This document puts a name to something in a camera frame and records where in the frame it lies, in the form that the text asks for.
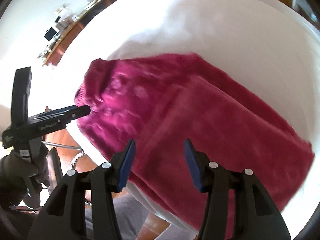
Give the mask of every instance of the white wall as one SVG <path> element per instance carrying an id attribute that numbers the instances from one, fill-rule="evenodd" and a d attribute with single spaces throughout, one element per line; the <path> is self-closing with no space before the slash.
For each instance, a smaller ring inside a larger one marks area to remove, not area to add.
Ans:
<path id="1" fill-rule="evenodd" d="M 80 12 L 86 1 L 12 0 L 0 19 L 0 104 L 11 105 L 15 70 L 31 66 L 33 79 L 29 115 L 44 111 L 46 102 L 41 98 L 45 96 L 50 71 L 47 67 L 42 68 L 37 59 L 48 44 L 44 34 L 56 19 L 54 11 L 63 3 L 67 3 L 74 12 Z"/>
<path id="2" fill-rule="evenodd" d="M 10 119 L 10 109 L 0 104 L 0 141 L 2 132 L 11 124 Z"/>

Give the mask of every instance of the clamp handle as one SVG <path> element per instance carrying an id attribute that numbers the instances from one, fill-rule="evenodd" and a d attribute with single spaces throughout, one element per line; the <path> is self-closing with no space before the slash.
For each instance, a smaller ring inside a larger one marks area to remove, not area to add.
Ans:
<path id="1" fill-rule="evenodd" d="M 20 68 L 16 70 L 13 88 L 12 88 L 12 100 L 11 100 L 11 127 L 12 129 L 19 127 L 21 124 L 28 120 L 28 99 L 31 88 L 31 67 Z M 16 155 L 28 162 L 32 161 L 31 147 L 40 149 L 41 138 L 31 142 L 20 143 L 14 145 L 14 151 Z M 23 178 L 28 195 L 24 197 L 23 201 L 31 208 L 38 208 L 40 206 L 40 194 L 36 192 L 35 185 L 38 184 L 34 178 Z"/>
<path id="2" fill-rule="evenodd" d="M 126 185 L 134 155 L 135 142 L 130 140 L 124 151 L 93 171 L 69 170 L 38 214 L 28 240 L 89 240 L 85 229 L 86 189 L 92 190 L 94 239 L 122 240 L 111 193 Z"/>
<path id="3" fill-rule="evenodd" d="M 291 240 L 289 230 L 269 193 L 252 170 L 228 171 L 185 141 L 185 158 L 195 187 L 208 192 L 199 240 L 224 240 L 228 191 L 235 190 L 234 235 L 229 240 Z"/>

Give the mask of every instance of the clamp jaw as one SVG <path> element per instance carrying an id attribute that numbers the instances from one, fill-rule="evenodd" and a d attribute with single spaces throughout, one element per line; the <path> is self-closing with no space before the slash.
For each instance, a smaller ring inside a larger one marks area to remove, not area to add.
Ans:
<path id="1" fill-rule="evenodd" d="M 87 189 L 92 190 L 94 239 L 122 240 L 112 192 L 119 193 L 127 184 L 134 155 L 135 142 L 130 140 L 123 152 L 93 171 L 69 170 L 38 214 L 28 240 L 89 240 L 84 212 Z"/>
<path id="2" fill-rule="evenodd" d="M 199 240 L 225 239 L 229 189 L 235 190 L 234 233 L 229 240 L 291 240 L 278 208 L 252 170 L 228 171 L 196 151 L 190 139 L 184 151 L 195 187 L 209 193 Z"/>

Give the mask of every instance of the gray fabric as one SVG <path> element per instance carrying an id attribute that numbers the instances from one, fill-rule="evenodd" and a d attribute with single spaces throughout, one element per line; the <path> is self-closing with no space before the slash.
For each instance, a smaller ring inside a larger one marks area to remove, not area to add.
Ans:
<path id="1" fill-rule="evenodd" d="M 118 226 L 123 240 L 136 240 L 149 211 L 130 194 L 113 200 Z M 87 237 L 93 239 L 91 208 L 85 211 Z"/>
<path id="2" fill-rule="evenodd" d="M 119 229 L 123 240 L 136 240 L 149 211 L 130 194 L 118 197 L 113 201 Z M 87 209 L 87 237 L 93 240 L 91 208 Z M 193 240 L 195 234 L 170 225 L 156 240 Z"/>
<path id="3" fill-rule="evenodd" d="M 189 231 L 170 225 L 155 240 L 193 240 L 195 237 L 196 235 Z"/>

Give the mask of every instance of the black clamp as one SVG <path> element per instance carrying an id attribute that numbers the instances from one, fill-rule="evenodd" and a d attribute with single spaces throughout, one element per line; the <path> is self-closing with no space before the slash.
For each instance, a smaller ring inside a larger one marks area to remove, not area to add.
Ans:
<path id="1" fill-rule="evenodd" d="M 95 240 L 122 240 L 113 206 L 112 192 L 125 187 L 135 155 L 130 140 L 93 171 L 69 170 L 51 193 L 34 221 L 28 240 L 88 240 L 85 227 L 85 190 L 92 190 L 92 222 Z"/>
<path id="2" fill-rule="evenodd" d="M 90 107 L 69 106 L 28 117 L 31 79 L 31 67 L 16 70 L 12 89 L 11 126 L 3 132 L 2 142 L 5 149 L 13 147 L 19 157 L 36 163 L 46 157 L 40 154 L 42 136 L 65 129 L 67 123 L 88 115 Z M 42 186 L 33 177 L 24 178 L 24 182 L 28 189 L 28 194 L 23 199 L 25 204 L 38 208 L 40 195 L 35 188 L 42 189 Z"/>
<path id="3" fill-rule="evenodd" d="M 289 230 L 270 195 L 250 169 L 228 171 L 207 155 L 184 144 L 185 158 L 195 187 L 209 193 L 199 240 L 224 240 L 228 191 L 235 191 L 235 220 L 230 240 L 290 240 Z"/>

